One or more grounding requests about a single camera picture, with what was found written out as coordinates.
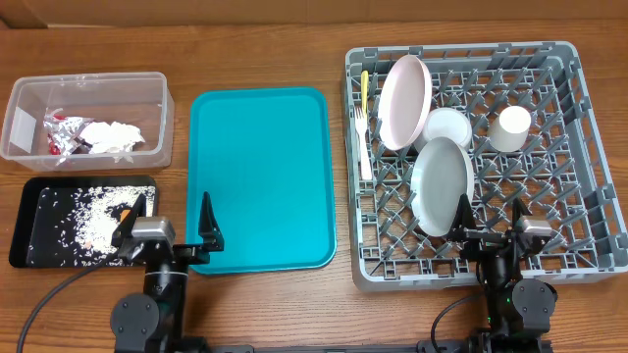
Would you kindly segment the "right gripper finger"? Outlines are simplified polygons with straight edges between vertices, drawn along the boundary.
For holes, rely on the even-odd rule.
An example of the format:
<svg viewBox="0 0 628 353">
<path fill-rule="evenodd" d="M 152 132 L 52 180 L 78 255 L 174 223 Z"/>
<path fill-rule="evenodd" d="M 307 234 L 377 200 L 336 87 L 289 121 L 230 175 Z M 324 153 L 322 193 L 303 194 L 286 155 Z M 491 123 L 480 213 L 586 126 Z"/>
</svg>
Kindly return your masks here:
<svg viewBox="0 0 628 353">
<path fill-rule="evenodd" d="M 456 212 L 445 239 L 455 242 L 467 241 L 471 238 L 471 233 L 477 230 L 473 210 L 468 195 L 460 195 Z"/>
<path fill-rule="evenodd" d="M 519 198 L 515 197 L 511 206 L 512 220 L 518 221 L 523 216 L 530 216 L 531 212 L 525 205 L 525 203 Z"/>
</svg>

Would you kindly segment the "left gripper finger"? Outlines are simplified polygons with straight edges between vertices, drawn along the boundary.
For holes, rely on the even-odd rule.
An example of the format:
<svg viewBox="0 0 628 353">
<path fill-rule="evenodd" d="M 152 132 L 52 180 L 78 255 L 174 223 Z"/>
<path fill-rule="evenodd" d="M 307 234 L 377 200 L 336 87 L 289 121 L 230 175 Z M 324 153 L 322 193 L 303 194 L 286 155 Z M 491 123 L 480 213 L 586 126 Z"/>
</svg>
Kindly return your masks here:
<svg viewBox="0 0 628 353">
<path fill-rule="evenodd" d="M 112 234 L 111 245 L 120 248 L 127 238 L 131 238 L 131 231 L 138 218 L 146 216 L 146 196 L 140 194 L 131 209 L 122 218 L 120 224 Z"/>
<path fill-rule="evenodd" d="M 203 240 L 203 247 L 208 252 L 222 252 L 224 250 L 224 237 L 215 218 L 210 194 L 203 193 L 198 234 Z"/>
</svg>

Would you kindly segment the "orange food cube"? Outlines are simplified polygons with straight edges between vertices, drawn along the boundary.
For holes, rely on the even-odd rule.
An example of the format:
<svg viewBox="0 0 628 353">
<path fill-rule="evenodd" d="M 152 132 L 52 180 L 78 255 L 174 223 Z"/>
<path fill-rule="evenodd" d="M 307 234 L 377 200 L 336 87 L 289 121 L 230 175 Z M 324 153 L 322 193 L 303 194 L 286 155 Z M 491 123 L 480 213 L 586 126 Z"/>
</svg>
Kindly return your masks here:
<svg viewBox="0 0 628 353">
<path fill-rule="evenodd" d="M 131 209 L 124 209 L 120 215 L 120 222 L 122 222 L 131 212 Z"/>
</svg>

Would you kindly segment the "grey-green plate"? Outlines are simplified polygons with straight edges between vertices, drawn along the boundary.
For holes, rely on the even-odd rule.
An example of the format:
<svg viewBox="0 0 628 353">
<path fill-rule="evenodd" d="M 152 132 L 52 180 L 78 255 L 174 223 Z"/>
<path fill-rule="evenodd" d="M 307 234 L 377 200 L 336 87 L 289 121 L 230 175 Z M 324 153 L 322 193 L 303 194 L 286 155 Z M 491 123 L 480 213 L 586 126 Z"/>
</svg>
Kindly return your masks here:
<svg viewBox="0 0 628 353">
<path fill-rule="evenodd" d="M 474 182 L 472 162 L 457 143 L 447 137 L 428 142 L 414 163 L 410 182 L 415 194 L 411 209 L 418 227 L 429 236 L 445 236 L 460 196 L 472 199 Z"/>
</svg>

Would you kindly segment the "rice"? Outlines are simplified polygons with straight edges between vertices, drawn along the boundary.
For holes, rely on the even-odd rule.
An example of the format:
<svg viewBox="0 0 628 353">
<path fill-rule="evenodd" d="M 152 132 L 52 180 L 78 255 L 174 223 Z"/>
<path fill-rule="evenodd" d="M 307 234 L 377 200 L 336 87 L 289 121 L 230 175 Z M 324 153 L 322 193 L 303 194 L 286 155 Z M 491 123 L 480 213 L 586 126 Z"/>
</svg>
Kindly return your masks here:
<svg viewBox="0 0 628 353">
<path fill-rule="evenodd" d="M 26 264 L 33 268 L 92 267 L 115 252 L 112 234 L 140 194 L 154 211 L 150 186 L 46 187 L 37 199 Z"/>
</svg>

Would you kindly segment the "white napkin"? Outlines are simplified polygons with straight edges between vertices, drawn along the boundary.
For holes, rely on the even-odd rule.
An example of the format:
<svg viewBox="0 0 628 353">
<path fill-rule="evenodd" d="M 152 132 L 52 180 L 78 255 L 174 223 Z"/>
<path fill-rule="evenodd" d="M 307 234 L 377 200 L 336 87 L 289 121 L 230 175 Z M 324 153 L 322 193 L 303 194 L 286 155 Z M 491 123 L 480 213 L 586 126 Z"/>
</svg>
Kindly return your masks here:
<svg viewBox="0 0 628 353">
<path fill-rule="evenodd" d="M 131 152 L 135 144 L 144 142 L 138 127 L 118 122 L 89 123 L 78 137 L 90 145 L 89 154 Z"/>
</svg>

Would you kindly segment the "white paper cup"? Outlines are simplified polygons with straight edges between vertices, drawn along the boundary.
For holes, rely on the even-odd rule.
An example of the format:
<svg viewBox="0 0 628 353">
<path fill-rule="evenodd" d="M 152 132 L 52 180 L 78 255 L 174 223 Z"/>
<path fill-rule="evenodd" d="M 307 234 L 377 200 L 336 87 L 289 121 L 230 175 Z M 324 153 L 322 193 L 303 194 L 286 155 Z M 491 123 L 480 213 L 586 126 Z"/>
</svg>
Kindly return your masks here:
<svg viewBox="0 0 628 353">
<path fill-rule="evenodd" d="M 492 147 L 506 153 L 519 150 L 526 142 L 531 121 L 531 114 L 525 108 L 505 108 L 489 126 Z"/>
</svg>

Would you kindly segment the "grey bowl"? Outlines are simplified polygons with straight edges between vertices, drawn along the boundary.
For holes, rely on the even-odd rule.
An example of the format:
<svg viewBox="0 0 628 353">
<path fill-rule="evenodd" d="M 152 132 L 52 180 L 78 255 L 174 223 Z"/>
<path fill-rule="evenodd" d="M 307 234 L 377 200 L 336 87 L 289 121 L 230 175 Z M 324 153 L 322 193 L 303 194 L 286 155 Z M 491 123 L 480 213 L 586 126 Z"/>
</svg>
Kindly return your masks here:
<svg viewBox="0 0 628 353">
<path fill-rule="evenodd" d="M 437 137 L 447 137 L 463 150 L 468 150 L 472 142 L 472 127 L 468 118 L 452 108 L 438 108 L 428 114 L 423 129 L 413 146 L 417 152 Z"/>
</svg>

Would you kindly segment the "foil wrapper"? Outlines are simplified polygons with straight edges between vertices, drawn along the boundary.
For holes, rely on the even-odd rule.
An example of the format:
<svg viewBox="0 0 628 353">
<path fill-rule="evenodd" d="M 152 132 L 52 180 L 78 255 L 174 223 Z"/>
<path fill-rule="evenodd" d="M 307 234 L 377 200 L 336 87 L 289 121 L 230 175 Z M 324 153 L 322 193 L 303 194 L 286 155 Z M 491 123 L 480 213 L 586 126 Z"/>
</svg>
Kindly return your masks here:
<svg viewBox="0 0 628 353">
<path fill-rule="evenodd" d="M 47 133 L 51 155 L 72 155 L 81 145 L 81 132 L 93 122 L 92 118 L 47 115 L 43 126 Z"/>
</svg>

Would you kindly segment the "pink plate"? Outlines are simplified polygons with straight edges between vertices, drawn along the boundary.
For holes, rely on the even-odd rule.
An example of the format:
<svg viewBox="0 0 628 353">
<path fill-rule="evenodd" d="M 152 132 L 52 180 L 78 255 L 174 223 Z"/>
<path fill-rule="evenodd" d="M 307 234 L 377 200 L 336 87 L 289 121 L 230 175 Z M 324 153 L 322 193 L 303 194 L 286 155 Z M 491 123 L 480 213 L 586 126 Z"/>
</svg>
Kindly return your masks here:
<svg viewBox="0 0 628 353">
<path fill-rule="evenodd" d="M 431 108 L 432 82 L 426 64 L 405 55 L 389 71 L 380 95 L 380 136 L 392 151 L 411 145 L 421 133 Z"/>
</svg>

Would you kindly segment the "white plastic fork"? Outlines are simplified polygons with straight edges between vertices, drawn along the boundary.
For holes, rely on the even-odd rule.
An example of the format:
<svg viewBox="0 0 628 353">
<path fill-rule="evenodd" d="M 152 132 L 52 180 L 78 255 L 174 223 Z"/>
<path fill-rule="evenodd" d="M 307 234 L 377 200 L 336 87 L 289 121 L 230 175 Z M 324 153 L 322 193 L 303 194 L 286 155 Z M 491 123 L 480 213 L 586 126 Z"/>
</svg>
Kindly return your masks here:
<svg viewBox="0 0 628 353">
<path fill-rule="evenodd" d="M 373 173 L 371 162 L 367 148 L 367 119 L 365 118 L 363 111 L 360 107 L 354 107 L 355 114 L 355 127 L 358 134 L 359 146 L 360 146 L 360 168 L 361 177 L 363 180 L 372 180 Z"/>
</svg>

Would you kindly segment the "yellow plastic spoon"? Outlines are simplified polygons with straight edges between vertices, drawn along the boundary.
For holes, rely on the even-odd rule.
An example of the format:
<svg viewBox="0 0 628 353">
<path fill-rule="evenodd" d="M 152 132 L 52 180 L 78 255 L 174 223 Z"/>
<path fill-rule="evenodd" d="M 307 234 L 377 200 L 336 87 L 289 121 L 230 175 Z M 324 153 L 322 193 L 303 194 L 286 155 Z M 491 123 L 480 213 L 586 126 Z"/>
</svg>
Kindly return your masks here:
<svg viewBox="0 0 628 353">
<path fill-rule="evenodd" d="M 368 92 L 369 92 L 369 72 L 362 71 L 360 76 L 361 88 L 361 110 L 362 115 L 368 117 Z"/>
</svg>

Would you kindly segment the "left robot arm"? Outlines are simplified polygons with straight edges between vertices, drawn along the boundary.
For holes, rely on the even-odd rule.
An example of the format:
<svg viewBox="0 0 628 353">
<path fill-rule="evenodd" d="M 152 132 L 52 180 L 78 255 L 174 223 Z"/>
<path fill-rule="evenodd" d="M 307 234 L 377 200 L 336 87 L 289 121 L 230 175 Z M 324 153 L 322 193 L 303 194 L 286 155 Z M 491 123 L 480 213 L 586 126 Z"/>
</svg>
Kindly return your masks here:
<svg viewBox="0 0 628 353">
<path fill-rule="evenodd" d="M 140 195 L 112 234 L 111 244 L 127 264 L 145 267 L 143 291 L 121 299 L 112 310 L 116 352 L 208 352 L 204 337 L 183 334 L 183 314 L 191 265 L 207 265 L 212 252 L 224 250 L 224 237 L 213 213 L 210 195 L 203 194 L 199 243 L 177 244 L 172 223 L 146 215 Z"/>
</svg>

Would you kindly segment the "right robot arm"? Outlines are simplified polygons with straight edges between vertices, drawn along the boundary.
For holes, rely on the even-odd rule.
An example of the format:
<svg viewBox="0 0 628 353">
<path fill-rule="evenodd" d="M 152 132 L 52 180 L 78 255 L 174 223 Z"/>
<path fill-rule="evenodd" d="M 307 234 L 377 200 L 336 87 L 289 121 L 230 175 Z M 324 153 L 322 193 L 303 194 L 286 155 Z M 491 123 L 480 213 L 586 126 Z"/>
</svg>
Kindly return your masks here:
<svg viewBox="0 0 628 353">
<path fill-rule="evenodd" d="M 477 328 L 464 340 L 438 343 L 431 327 L 431 343 L 438 352 L 551 352 L 542 340 L 550 331 L 550 317 L 558 299 L 556 289 L 539 279 L 525 278 L 521 262 L 544 250 L 552 227 L 536 218 L 519 199 L 512 202 L 511 225 L 504 232 L 477 228 L 468 197 L 460 196 L 445 238 L 463 245 L 460 257 L 476 265 L 487 304 L 487 328 Z"/>
</svg>

